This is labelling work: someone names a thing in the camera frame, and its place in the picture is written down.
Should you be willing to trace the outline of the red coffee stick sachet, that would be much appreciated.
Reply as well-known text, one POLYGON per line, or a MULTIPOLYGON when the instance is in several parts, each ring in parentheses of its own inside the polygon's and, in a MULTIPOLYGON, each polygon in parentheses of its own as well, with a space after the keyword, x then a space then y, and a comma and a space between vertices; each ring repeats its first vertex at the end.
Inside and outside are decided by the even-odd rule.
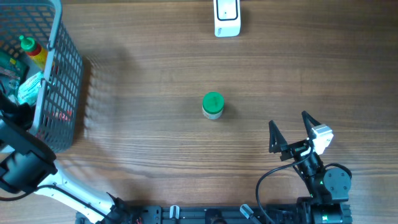
POLYGON ((71 121, 73 118, 73 111, 72 110, 67 110, 66 113, 63 113, 62 111, 54 111, 50 116, 47 116, 45 118, 45 121, 48 122, 50 119, 56 119, 58 121, 71 121))

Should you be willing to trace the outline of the teal wet wipes pack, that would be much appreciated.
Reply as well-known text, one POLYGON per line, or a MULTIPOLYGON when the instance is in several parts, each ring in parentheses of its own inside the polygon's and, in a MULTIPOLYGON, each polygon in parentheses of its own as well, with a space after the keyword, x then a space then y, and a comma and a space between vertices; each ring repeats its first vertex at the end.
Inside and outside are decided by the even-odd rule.
POLYGON ((43 77, 43 72, 37 72, 20 85, 17 92, 17 100, 20 105, 28 103, 33 106, 36 104, 43 77))

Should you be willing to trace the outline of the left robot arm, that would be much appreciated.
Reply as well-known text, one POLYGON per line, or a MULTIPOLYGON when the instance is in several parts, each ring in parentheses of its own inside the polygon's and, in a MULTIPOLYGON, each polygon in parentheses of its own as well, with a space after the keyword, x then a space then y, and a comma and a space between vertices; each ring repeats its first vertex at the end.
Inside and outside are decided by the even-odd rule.
POLYGON ((11 197, 1 201, 43 195, 78 211, 91 223, 132 223, 132 214, 120 198, 92 189, 64 171, 44 142, 22 129, 14 118, 8 118, 24 110, 30 110, 27 103, 17 106, 1 95, 1 142, 13 148, 1 162, 1 189, 11 197))

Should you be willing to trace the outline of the sauce bottle green cap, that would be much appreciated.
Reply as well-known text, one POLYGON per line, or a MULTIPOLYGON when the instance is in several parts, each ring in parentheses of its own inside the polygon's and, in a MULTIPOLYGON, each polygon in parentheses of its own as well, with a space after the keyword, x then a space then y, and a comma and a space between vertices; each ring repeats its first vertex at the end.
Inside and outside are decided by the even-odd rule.
POLYGON ((47 62, 47 50, 31 37, 20 35, 19 40, 21 42, 22 50, 29 56, 36 66, 44 71, 47 62))

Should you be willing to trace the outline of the jar with green lid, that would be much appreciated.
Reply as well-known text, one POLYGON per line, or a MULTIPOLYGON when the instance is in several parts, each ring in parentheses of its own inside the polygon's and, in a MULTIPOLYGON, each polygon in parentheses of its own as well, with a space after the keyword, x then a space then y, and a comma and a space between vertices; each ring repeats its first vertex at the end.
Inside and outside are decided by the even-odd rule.
POLYGON ((210 119, 218 119, 224 110, 224 98, 221 93, 209 92, 203 97, 202 112, 203 115, 210 119))

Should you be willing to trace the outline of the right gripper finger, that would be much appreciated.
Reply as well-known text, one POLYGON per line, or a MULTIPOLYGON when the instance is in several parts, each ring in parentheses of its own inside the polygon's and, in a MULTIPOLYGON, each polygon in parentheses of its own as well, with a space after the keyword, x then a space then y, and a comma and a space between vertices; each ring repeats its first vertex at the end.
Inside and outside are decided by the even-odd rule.
POLYGON ((287 141, 273 120, 269 121, 269 152, 278 153, 287 149, 287 141))
POLYGON ((314 119, 308 112, 302 111, 302 118, 303 118, 303 123, 305 125, 305 129, 307 132, 307 135, 310 136, 311 130, 313 127, 319 126, 320 122, 314 119))

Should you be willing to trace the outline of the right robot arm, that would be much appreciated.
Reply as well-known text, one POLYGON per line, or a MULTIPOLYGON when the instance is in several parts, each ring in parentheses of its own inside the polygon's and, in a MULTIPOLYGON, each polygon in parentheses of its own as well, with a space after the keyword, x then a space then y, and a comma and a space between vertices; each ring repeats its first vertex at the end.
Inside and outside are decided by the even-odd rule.
POLYGON ((308 197, 293 204, 268 204, 264 211, 268 223, 351 223, 349 200, 352 172, 338 163, 325 165, 320 155, 334 137, 332 129, 302 112, 307 132, 304 140, 289 144, 274 121, 269 122, 269 152, 280 154, 281 161, 292 163, 278 167, 293 168, 304 182, 308 197))

